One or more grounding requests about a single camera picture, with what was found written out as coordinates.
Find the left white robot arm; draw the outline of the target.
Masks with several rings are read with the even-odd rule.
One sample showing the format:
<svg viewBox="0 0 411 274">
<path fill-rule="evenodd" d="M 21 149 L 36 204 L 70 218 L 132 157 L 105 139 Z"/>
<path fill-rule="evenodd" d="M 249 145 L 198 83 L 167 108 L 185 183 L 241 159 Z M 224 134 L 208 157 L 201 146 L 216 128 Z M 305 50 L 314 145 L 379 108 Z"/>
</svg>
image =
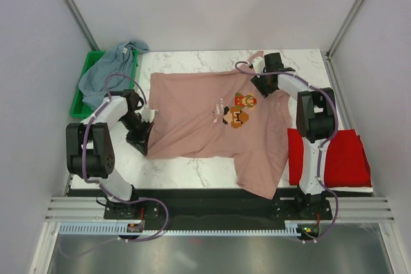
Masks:
<svg viewBox="0 0 411 274">
<path fill-rule="evenodd" d="M 105 219 L 138 219 L 143 214 L 137 189 L 115 167 L 111 130 L 116 123 L 127 129 L 126 142 L 146 156 L 157 111 L 133 89 L 107 94 L 102 104 L 80 123 L 66 127 L 67 169 L 105 195 Z"/>
</svg>

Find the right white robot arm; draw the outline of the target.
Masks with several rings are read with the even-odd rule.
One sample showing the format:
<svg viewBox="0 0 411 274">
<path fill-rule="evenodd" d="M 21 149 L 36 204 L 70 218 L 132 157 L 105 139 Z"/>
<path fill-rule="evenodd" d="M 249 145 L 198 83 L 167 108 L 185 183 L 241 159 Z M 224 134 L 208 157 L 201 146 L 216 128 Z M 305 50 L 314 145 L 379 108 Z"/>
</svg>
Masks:
<svg viewBox="0 0 411 274">
<path fill-rule="evenodd" d="M 297 186 L 294 211 L 301 219 L 332 219 L 324 184 L 326 155 L 338 132 L 335 96 L 331 88 L 318 88 L 285 67 L 279 53 L 257 56 L 248 65 L 251 82 L 263 95 L 283 90 L 297 102 L 296 129 L 303 141 L 302 175 Z"/>
</svg>

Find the pink t shirt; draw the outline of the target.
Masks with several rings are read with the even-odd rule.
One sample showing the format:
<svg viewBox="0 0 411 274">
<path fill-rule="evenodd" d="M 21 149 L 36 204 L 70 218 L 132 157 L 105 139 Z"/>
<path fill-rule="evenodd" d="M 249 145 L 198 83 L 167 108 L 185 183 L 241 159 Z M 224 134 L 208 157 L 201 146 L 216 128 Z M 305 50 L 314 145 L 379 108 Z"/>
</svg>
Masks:
<svg viewBox="0 0 411 274">
<path fill-rule="evenodd" d="M 245 66 L 212 73 L 153 73 L 148 158 L 232 158 L 238 185 L 271 199 L 288 160 L 289 95 L 264 97 Z"/>
</svg>

